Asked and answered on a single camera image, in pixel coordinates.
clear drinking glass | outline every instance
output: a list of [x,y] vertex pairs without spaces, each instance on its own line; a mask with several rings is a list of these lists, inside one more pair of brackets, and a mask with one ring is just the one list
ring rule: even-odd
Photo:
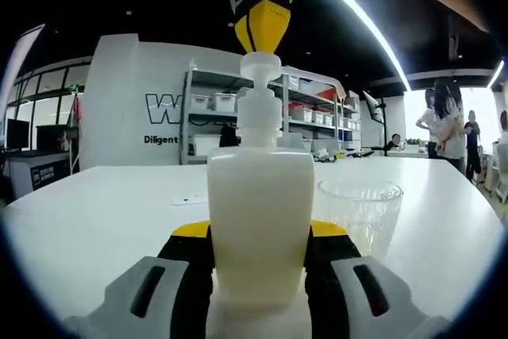
[[397,225],[402,189],[390,182],[340,179],[324,180],[317,188],[325,220],[346,228],[362,256],[383,260]]

metal shelving unit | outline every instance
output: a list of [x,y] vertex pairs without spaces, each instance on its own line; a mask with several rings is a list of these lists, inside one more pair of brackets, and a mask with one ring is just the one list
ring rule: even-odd
[[[201,87],[201,88],[211,88],[217,91],[229,91],[231,93],[236,93],[242,87],[252,87],[252,81],[248,79],[243,79],[237,74],[227,73],[223,71],[201,71],[198,70],[192,63],[189,67],[189,71],[187,72],[185,84],[183,87],[183,102],[182,102],[182,123],[180,124],[180,163],[181,164],[190,164],[190,163],[206,163],[205,156],[189,156],[188,148],[189,148],[189,123],[190,120],[199,120],[199,121],[236,121],[237,114],[236,113],[224,113],[217,112],[214,110],[191,110],[191,88],[192,87]],[[344,105],[342,106],[337,102],[336,99],[333,101],[327,98],[320,97],[318,95],[309,94],[305,91],[299,89],[293,89],[288,87],[288,78],[283,75],[281,78],[276,81],[272,81],[268,84],[268,87],[272,89],[275,93],[275,96],[281,98],[283,100],[283,131],[289,132],[290,127],[300,127],[303,129],[311,129],[314,132],[331,132],[334,131],[335,139],[339,142],[342,140],[339,139],[339,132],[342,131],[342,136],[344,136],[344,132],[355,131],[349,128],[340,127],[343,125],[343,115],[351,115],[354,113],[358,113],[358,110],[355,110],[351,106]],[[295,119],[291,119],[289,116],[289,103],[290,102],[301,102],[307,105],[311,105],[314,108],[323,108],[333,112],[335,118],[334,126],[327,125],[319,125],[313,122],[305,122],[299,121]]]

woman with long hair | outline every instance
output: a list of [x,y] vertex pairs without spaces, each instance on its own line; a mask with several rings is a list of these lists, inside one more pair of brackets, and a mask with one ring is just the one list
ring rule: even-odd
[[447,79],[438,79],[434,93],[434,117],[437,130],[437,157],[446,159],[464,172],[465,139],[470,128],[464,128],[462,96],[459,87],[448,85]]
[[429,159],[437,158],[437,131],[436,131],[436,118],[434,117],[434,89],[427,89],[425,91],[425,102],[427,109],[423,115],[416,121],[416,126],[420,129],[429,131],[429,143],[427,144],[427,152]]

white plastic bottle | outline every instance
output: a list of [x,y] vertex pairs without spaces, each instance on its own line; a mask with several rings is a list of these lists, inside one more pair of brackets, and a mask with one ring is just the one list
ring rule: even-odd
[[225,302],[289,303],[302,274],[314,197],[308,152],[276,148],[282,103],[267,89],[280,77],[277,56],[244,56],[254,89],[238,101],[241,146],[208,158],[210,227],[219,295]]

ceiling light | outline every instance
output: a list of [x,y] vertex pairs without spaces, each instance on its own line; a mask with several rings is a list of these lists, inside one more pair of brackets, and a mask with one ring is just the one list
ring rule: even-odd
[[504,66],[505,66],[505,62],[503,60],[501,60],[501,62],[499,63],[498,67],[496,68],[496,70],[494,72],[494,75],[491,78],[491,81],[487,85],[487,89],[491,89],[492,85],[494,85],[495,82],[498,80],[499,75],[501,75],[502,67],[504,67]]
[[406,87],[407,91],[411,91],[410,83],[407,81],[406,75],[404,74],[404,71],[400,63],[397,60],[397,57],[395,57],[394,51],[388,44],[387,39],[383,36],[381,31],[379,31],[377,25],[374,24],[372,19],[365,13],[365,11],[362,9],[362,7],[360,7],[360,5],[356,2],[356,0],[343,0],[343,1],[349,6],[349,8],[351,8],[351,10],[356,14],[356,16],[359,17],[360,20],[371,31],[371,33],[374,35],[374,37],[379,42],[381,47],[383,47],[384,52],[387,54],[391,63],[394,65],[395,70],[398,73],[398,76],[400,77],[402,83],[404,84],[404,87]]

